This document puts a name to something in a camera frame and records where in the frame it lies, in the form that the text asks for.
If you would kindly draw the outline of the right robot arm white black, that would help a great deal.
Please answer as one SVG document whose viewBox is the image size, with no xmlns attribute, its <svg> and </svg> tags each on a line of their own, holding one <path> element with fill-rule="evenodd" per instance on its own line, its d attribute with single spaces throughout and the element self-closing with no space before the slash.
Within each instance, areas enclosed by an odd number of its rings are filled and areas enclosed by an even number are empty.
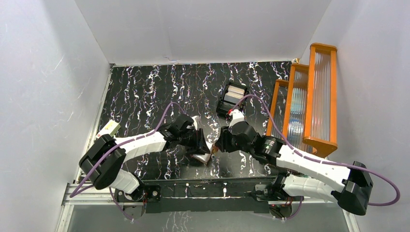
<svg viewBox="0 0 410 232">
<path fill-rule="evenodd" d="M 273 196 L 303 196 L 337 203 L 342 209 L 364 216 L 369 205 L 373 181 L 363 163 L 352 165 L 318 158 L 299 149 L 291 149 L 282 139 L 260 135 L 247 122 L 221 128 L 215 148 L 221 152 L 243 151 L 261 164 L 294 170 L 307 178 L 286 174 L 272 187 Z"/>
</svg>

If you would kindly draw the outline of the brown leather card holder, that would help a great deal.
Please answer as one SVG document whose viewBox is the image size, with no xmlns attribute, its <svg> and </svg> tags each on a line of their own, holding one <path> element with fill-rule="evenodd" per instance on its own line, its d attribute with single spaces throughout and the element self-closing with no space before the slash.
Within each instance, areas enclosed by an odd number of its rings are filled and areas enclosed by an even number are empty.
<svg viewBox="0 0 410 232">
<path fill-rule="evenodd" d="M 196 159 L 197 161 L 200 161 L 201 163 L 207 165 L 210 161 L 211 158 L 210 153 L 206 153 L 206 154 L 192 154 L 191 157 Z"/>
</svg>

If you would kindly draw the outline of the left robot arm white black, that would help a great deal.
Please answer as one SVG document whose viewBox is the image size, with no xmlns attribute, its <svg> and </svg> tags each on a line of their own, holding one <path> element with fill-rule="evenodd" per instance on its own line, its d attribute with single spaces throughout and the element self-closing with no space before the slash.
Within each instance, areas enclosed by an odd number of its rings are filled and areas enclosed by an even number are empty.
<svg viewBox="0 0 410 232">
<path fill-rule="evenodd" d="M 212 144 L 205 139 L 196 117 L 179 115 L 174 122 L 162 124 L 158 130 L 133 137 L 115 139 L 104 134 L 79 161 L 81 170 L 89 174 L 95 189 L 114 188 L 126 193 L 132 201 L 143 198 L 143 182 L 122 169 L 127 161 L 148 154 L 185 147 L 188 156 L 208 162 Z"/>
</svg>

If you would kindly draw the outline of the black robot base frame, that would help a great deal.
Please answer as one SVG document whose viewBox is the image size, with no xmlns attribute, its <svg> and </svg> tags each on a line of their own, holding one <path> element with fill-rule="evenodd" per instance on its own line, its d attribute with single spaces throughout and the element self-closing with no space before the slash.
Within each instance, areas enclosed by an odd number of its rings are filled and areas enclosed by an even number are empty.
<svg viewBox="0 0 410 232">
<path fill-rule="evenodd" d="M 269 213 L 274 205 L 289 206 L 300 197 L 290 197 L 281 188 L 281 178 L 245 177 L 221 179 L 145 180 L 136 196 L 115 190 L 124 206 L 142 206 L 147 214 L 192 211 L 251 211 Z"/>
</svg>

